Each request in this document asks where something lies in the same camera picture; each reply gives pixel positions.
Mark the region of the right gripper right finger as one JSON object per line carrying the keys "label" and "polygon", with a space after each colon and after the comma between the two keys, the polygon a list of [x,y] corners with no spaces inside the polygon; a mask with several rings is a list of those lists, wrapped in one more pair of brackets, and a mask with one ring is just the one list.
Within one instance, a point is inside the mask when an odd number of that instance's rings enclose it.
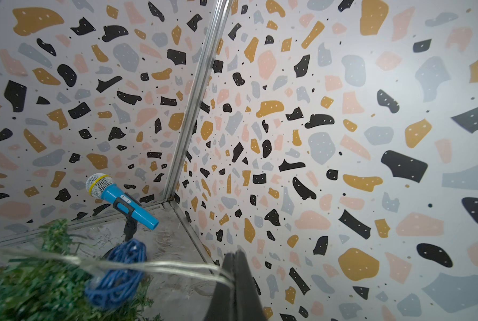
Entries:
{"label": "right gripper right finger", "polygon": [[235,309],[237,320],[266,321],[256,283],[243,251],[234,255]]}

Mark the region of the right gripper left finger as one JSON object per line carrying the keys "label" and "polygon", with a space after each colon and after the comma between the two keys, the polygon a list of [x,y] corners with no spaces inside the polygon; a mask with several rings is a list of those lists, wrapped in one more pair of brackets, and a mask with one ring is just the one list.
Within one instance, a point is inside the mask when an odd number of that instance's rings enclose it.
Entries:
{"label": "right gripper left finger", "polygon": [[223,282],[218,282],[208,311],[204,317],[205,321],[232,321],[235,320],[234,300],[234,258],[233,253],[227,253],[221,265],[219,277]]}

